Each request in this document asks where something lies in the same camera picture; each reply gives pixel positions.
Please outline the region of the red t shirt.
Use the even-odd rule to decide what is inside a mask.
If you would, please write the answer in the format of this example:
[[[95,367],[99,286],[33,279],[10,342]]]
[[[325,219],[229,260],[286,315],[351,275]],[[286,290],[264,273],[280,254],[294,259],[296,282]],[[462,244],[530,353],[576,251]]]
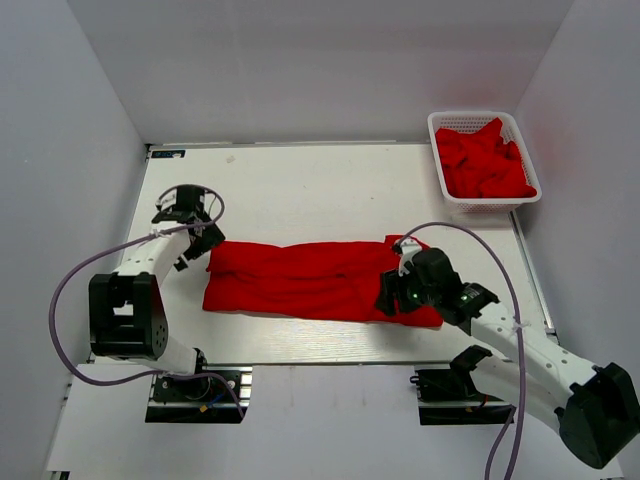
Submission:
[[[202,309],[439,328],[443,320],[431,307],[392,317],[375,308],[380,274],[398,267],[392,251],[398,239],[284,247],[225,241],[211,250]]]

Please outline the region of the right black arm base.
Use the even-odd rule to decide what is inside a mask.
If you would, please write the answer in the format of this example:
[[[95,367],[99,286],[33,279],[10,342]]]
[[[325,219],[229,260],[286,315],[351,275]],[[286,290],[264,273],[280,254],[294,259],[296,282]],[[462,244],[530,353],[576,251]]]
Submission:
[[[512,406],[497,397],[467,392],[451,369],[420,369],[409,377],[416,389],[421,426],[498,425]]]

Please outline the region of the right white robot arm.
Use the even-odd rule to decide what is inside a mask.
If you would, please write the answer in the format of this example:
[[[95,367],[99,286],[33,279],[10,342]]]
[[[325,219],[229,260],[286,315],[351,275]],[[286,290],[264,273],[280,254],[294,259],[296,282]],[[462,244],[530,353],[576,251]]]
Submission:
[[[598,366],[518,323],[490,290],[462,282],[442,250],[412,239],[393,250],[399,265],[382,274],[376,306],[387,316],[431,307],[475,339],[450,363],[459,396],[523,402],[525,412],[594,469],[638,436],[639,400],[626,370],[615,363]]]

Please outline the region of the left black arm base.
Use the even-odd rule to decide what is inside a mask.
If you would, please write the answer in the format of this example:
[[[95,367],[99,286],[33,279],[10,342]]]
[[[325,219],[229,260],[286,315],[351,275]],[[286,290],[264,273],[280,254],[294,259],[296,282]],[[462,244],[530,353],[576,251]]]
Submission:
[[[223,380],[154,377],[146,408],[149,424],[240,424],[252,389],[252,367],[210,368]]]

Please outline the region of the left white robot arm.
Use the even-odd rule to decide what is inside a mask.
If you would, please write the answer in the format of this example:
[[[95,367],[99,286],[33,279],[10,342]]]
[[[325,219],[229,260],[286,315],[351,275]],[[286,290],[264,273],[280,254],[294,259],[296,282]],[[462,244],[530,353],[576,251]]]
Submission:
[[[88,288],[92,353],[177,374],[177,387],[191,399],[209,392],[212,377],[198,366],[201,352],[171,335],[160,288],[172,270],[186,269],[225,240],[219,217],[206,207],[208,195],[223,213],[224,201],[208,187],[181,184],[162,193],[149,234]]]

